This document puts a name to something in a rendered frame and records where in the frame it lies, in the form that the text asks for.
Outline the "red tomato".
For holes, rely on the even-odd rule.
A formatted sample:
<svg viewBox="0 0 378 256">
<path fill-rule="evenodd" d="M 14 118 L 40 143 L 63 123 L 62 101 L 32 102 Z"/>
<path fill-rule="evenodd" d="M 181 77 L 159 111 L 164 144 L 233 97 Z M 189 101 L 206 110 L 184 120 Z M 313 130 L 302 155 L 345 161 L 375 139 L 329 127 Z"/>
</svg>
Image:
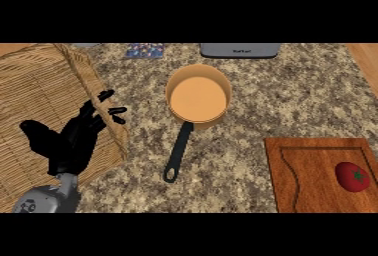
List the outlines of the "red tomato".
<svg viewBox="0 0 378 256">
<path fill-rule="evenodd" d="M 339 186 L 348 192 L 361 192 L 369 187 L 369 175 L 351 162 L 341 162 L 336 164 L 335 176 Z"/>
</svg>

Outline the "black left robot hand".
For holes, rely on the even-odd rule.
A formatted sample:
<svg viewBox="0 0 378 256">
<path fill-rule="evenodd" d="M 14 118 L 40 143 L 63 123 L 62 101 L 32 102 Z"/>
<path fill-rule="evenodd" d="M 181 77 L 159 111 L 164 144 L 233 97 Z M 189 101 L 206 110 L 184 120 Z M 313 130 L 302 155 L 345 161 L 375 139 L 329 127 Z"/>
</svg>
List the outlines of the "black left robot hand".
<svg viewBox="0 0 378 256">
<path fill-rule="evenodd" d="M 106 127 L 102 116 L 93 115 L 94 111 L 87 100 L 60 132 L 35 120 L 23 120 L 19 124 L 31 150 L 48 159 L 47 174 L 51 176 L 60 173 L 78 175 L 87 168 L 97 134 Z"/>
</svg>

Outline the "grey appliance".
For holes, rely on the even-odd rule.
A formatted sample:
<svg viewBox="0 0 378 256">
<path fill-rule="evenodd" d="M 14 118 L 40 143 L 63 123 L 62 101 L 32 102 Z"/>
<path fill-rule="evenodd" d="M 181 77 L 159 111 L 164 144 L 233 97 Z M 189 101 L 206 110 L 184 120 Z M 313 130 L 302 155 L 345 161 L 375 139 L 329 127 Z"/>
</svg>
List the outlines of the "grey appliance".
<svg viewBox="0 0 378 256">
<path fill-rule="evenodd" d="M 264 59 L 273 58 L 279 43 L 201 43 L 201 55 L 206 58 Z"/>
</svg>

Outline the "blue patterned box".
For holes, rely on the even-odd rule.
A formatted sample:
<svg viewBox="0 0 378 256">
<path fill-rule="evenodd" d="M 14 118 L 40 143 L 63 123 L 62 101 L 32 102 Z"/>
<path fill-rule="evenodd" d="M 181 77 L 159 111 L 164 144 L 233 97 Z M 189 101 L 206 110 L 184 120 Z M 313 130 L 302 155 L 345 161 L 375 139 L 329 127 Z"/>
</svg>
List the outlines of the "blue patterned box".
<svg viewBox="0 0 378 256">
<path fill-rule="evenodd" d="M 161 58 L 164 54 L 162 43 L 128 43 L 125 57 L 127 58 Z"/>
</svg>

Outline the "large wicker basket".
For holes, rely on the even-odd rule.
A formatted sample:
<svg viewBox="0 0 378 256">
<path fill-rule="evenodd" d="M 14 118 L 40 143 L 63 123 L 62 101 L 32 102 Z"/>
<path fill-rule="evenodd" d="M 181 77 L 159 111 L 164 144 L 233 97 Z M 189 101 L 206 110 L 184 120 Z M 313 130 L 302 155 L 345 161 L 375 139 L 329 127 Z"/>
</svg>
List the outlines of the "large wicker basket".
<svg viewBox="0 0 378 256">
<path fill-rule="evenodd" d="M 28 189 L 57 183 L 47 174 L 47 158 L 29 149 L 22 121 L 35 120 L 59 131 L 91 101 L 106 128 L 78 184 L 125 161 L 128 131 L 108 114 L 113 101 L 96 99 L 103 90 L 87 54 L 65 44 L 35 44 L 0 57 L 0 213 L 12 210 Z"/>
</svg>

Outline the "brown wooden cutting board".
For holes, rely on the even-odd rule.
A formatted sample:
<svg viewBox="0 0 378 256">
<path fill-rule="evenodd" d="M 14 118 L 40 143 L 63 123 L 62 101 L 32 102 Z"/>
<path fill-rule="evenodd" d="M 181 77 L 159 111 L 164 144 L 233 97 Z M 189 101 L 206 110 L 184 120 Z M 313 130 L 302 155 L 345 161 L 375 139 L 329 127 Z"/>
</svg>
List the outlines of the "brown wooden cutting board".
<svg viewBox="0 0 378 256">
<path fill-rule="evenodd" d="M 266 138 L 279 213 L 378 213 L 378 161 L 364 138 Z M 357 165 L 369 178 L 360 192 L 336 179 L 341 162 Z"/>
</svg>

